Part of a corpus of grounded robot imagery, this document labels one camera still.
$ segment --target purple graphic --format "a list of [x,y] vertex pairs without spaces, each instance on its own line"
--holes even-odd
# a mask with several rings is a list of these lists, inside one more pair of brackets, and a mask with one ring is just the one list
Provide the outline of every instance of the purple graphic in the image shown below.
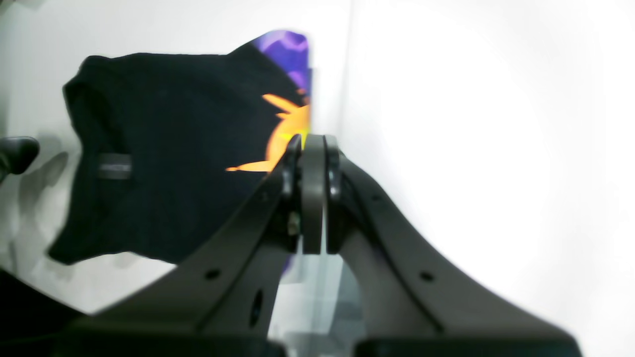
[[268,32],[252,43],[267,55],[307,96],[311,94],[309,74],[309,42],[303,35],[286,30]]

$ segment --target mounting hole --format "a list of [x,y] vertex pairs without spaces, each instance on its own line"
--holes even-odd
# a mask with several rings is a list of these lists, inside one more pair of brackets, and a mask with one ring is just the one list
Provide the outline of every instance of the mounting hole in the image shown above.
[[216,279],[219,275],[220,275],[220,270],[218,270],[218,269],[212,269],[212,270],[208,271],[207,273],[205,273],[205,279],[207,279],[207,280],[214,280],[214,279]]
[[260,319],[260,312],[262,311],[262,289],[258,290],[256,296],[253,298],[253,304],[251,305],[251,314],[249,316],[249,327],[254,327]]
[[419,273],[419,278],[421,278],[424,281],[433,281],[434,280],[434,276],[430,273],[428,273],[427,271],[422,271],[421,273]]

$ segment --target white wall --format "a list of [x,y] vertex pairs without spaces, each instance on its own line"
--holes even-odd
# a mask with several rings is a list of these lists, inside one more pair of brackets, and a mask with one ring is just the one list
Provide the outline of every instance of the white wall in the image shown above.
[[635,342],[635,5],[355,1],[341,142],[474,279]]
[[[268,30],[292,29],[311,40],[315,131],[337,134],[441,253],[573,333],[587,357],[632,356],[635,5],[353,0],[351,13],[350,4],[5,1],[0,133],[44,138],[31,173],[70,154],[58,184],[26,212],[17,178],[0,189],[0,243],[34,247],[20,277],[95,311],[171,269],[130,255],[72,268],[37,258],[67,208],[79,144],[61,87],[83,58],[225,53]],[[25,229],[31,223],[36,231]],[[274,335],[328,326],[320,318],[332,305],[320,312],[309,295],[322,289],[332,298],[337,285],[320,284],[337,280],[337,264],[308,262],[309,284],[282,286]],[[308,317],[293,320],[302,313]]]

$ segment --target black plastic bracket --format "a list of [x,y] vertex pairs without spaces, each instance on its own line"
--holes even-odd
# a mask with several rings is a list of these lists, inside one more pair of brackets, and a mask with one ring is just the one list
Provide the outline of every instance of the black plastic bracket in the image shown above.
[[284,356],[267,330],[299,214],[304,252],[320,252],[326,219],[327,252],[358,280],[368,338],[355,356],[581,356],[571,335],[433,249],[334,137],[309,135],[303,152],[300,143],[291,140],[255,193],[183,264],[73,324],[59,355]]

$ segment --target black knob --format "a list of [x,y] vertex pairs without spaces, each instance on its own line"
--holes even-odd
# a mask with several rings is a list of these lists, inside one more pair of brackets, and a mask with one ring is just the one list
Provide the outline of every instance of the black knob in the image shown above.
[[39,142],[32,137],[0,138],[0,177],[2,172],[19,175],[39,154]]

